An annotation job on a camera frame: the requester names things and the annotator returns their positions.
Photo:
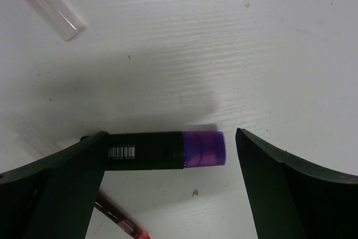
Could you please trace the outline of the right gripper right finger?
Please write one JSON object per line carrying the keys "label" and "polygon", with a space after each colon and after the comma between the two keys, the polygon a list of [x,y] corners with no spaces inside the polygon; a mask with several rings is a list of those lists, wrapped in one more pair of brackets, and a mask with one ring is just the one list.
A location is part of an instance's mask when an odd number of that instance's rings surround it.
{"label": "right gripper right finger", "polygon": [[235,142],[258,238],[357,238],[357,176],[245,129],[237,129]]}

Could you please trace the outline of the dark red pen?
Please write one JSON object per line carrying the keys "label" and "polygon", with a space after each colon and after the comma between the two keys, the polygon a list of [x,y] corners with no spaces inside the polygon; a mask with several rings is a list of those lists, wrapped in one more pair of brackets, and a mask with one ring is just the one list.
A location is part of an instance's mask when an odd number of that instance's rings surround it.
{"label": "dark red pen", "polygon": [[121,209],[111,198],[102,190],[98,191],[98,196],[94,207],[119,226],[126,234],[135,239],[151,239],[149,233],[145,231],[126,211]]}

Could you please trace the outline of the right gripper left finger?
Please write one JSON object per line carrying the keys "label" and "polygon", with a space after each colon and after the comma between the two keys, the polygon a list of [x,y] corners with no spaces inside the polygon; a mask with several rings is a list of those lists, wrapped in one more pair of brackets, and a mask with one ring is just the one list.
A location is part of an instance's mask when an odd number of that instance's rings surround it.
{"label": "right gripper left finger", "polygon": [[85,238],[108,148],[99,132],[2,173],[1,238]]}

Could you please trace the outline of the red pen clear cap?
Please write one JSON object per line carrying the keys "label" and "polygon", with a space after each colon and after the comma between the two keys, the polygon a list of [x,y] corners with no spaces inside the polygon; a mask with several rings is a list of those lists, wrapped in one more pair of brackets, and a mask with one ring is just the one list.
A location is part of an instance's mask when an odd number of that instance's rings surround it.
{"label": "red pen clear cap", "polygon": [[74,39],[85,25],[62,0],[25,0],[64,40]]}

